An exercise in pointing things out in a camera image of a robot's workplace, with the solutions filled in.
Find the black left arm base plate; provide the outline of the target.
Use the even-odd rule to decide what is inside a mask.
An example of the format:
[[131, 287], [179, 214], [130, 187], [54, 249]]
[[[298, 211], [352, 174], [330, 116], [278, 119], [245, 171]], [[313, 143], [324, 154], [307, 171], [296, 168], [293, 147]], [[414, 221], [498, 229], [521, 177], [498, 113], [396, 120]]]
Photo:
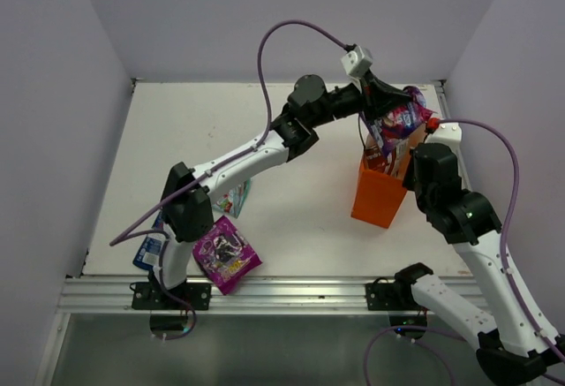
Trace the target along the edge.
[[135, 282], [129, 285], [133, 293], [132, 309], [149, 311], [193, 310], [209, 308], [212, 287], [210, 284], [188, 282], [164, 292], [159, 284]]

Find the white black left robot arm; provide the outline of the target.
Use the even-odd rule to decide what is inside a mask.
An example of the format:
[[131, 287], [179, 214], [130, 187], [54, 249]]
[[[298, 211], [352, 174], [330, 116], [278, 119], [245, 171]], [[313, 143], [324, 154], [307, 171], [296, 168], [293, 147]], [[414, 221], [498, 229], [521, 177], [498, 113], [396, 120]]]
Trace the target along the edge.
[[154, 301], [167, 309], [181, 303], [192, 247], [211, 230], [212, 205], [229, 189], [304, 154], [318, 141], [315, 130], [321, 125], [357, 114], [379, 120], [410, 101], [409, 94], [371, 73], [359, 84], [332, 91], [321, 77], [305, 75], [297, 80], [282, 113], [265, 133], [208, 163], [173, 166], [162, 193], [163, 221], [172, 238], [154, 270], [158, 281], [152, 290]]

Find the orange paper bag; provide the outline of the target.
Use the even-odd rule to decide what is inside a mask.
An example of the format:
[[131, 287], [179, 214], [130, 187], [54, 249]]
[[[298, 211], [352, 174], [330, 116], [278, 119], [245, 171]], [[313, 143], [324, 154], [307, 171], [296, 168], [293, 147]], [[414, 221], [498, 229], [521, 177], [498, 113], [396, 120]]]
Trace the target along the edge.
[[[355, 198], [350, 216], [359, 221], [389, 228], [400, 208], [407, 189], [403, 187], [403, 179], [390, 177], [387, 174], [366, 168], [364, 158], [365, 138], [368, 132], [362, 132], [361, 120], [358, 120], [358, 133], [363, 153], [358, 168], [358, 180]], [[420, 126], [407, 140], [409, 149], [414, 148], [424, 138], [424, 127]]]

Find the purple Fox's candy bag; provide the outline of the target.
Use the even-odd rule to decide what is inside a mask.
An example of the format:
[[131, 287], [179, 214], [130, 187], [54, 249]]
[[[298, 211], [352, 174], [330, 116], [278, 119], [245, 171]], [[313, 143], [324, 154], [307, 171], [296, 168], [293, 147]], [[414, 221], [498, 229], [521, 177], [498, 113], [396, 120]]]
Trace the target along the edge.
[[381, 153], [388, 157], [399, 145], [434, 114], [426, 107], [426, 99], [416, 86], [406, 86], [403, 91], [410, 100], [375, 121], [365, 121], [370, 136]]

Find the red brown snack bag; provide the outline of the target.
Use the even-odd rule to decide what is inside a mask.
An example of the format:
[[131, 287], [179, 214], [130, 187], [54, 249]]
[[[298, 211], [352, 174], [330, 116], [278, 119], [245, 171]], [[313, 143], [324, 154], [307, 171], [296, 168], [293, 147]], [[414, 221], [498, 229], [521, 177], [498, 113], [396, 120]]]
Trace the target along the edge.
[[402, 140], [390, 154], [385, 156], [375, 139], [367, 134], [364, 147], [366, 168], [387, 174], [390, 177], [401, 178], [405, 174], [410, 159], [409, 144], [408, 140]]

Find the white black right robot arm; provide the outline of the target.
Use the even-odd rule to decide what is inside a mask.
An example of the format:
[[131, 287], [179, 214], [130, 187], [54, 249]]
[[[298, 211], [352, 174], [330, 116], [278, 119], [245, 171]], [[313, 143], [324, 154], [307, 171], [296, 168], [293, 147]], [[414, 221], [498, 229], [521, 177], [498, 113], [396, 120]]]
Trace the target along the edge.
[[462, 186], [456, 155], [445, 144], [411, 151], [405, 185], [418, 209], [463, 259], [488, 309], [483, 311], [446, 286], [423, 263], [395, 274], [398, 306], [438, 315], [475, 352], [496, 385], [523, 385], [558, 363], [564, 337], [533, 304], [516, 265], [500, 248], [501, 222], [489, 200]]

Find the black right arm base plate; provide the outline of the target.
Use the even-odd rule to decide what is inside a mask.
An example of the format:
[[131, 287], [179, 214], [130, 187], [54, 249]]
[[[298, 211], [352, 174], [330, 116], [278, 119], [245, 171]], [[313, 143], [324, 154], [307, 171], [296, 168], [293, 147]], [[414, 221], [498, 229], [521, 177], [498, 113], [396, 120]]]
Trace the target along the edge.
[[411, 295], [408, 284], [378, 277], [365, 284], [365, 302], [369, 311], [418, 311], [422, 308]]

